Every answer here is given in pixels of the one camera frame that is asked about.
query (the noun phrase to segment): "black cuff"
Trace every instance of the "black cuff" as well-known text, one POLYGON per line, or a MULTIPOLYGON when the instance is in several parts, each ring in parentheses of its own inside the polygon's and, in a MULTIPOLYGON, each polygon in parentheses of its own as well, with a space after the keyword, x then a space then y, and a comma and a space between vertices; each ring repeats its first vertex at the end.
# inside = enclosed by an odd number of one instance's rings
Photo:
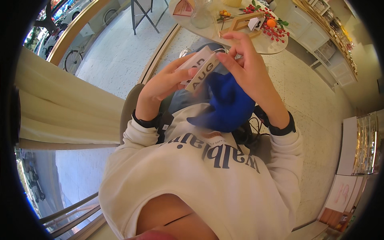
POLYGON ((161 113, 159 113, 151 121, 144 121, 144 120, 137 119, 135 112, 136 112, 136 109, 133 110, 132 117, 140 126, 145 127, 145 128, 151 128, 151 127, 159 128, 160 119, 161 119, 161 115, 162 115, 161 113))
POLYGON ((269 119, 268 119, 268 116, 266 115, 266 113, 261 109, 260 106, 256 106, 255 107, 255 110, 253 111, 254 114, 261 120, 261 122, 267 127, 269 128, 269 132, 272 134, 272 135, 275 135, 275 136, 284 136, 284 135, 287 135, 288 133, 290 132, 296 132, 296 128, 295 128, 295 121, 293 120, 293 116, 292 114, 288 111, 288 114, 289 114, 289 123, 288 123, 288 126, 286 126, 285 128, 283 129, 280 129, 278 127, 275 127, 275 126, 272 126, 271 123, 269 122, 269 119))

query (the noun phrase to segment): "blue felt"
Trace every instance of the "blue felt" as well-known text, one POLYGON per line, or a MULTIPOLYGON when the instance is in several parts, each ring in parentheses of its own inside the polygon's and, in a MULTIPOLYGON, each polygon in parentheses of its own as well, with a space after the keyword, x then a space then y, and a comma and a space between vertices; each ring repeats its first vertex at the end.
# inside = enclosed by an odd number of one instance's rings
POLYGON ((221 75, 213 72, 207 76, 206 81, 213 93, 209 103, 214 110, 187 118, 190 124, 220 132, 232 132, 251 118, 255 101, 237 84, 231 73, 221 75))

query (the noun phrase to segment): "small orange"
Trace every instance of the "small orange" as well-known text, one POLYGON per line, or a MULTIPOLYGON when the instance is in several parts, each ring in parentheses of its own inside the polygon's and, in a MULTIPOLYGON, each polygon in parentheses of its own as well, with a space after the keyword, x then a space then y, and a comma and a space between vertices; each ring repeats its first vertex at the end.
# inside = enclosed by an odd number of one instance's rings
POLYGON ((270 28, 273 28, 276 26, 276 22, 273 19, 268 19, 268 21, 266 22, 266 25, 270 28))

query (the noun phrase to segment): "curtain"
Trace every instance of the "curtain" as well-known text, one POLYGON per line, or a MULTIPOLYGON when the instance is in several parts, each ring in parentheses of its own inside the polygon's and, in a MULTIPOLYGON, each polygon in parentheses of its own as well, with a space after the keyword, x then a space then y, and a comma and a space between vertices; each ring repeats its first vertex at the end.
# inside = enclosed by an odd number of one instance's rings
POLYGON ((22 48, 15 84, 20 138, 71 144, 119 144, 124 100, 22 48))

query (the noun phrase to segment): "white sweatshirt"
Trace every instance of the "white sweatshirt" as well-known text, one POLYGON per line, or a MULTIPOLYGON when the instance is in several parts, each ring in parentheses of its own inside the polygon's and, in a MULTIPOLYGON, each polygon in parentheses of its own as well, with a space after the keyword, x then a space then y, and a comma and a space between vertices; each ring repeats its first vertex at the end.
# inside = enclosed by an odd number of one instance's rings
POLYGON ((143 206, 166 193, 189 205, 220 240, 285 239, 292 231, 303 164, 299 129, 271 136, 272 160, 265 165, 240 152, 231 133, 204 132, 186 121, 207 106, 174 113, 163 144, 155 145, 156 128, 128 122, 99 190, 119 239, 133 237, 143 206))

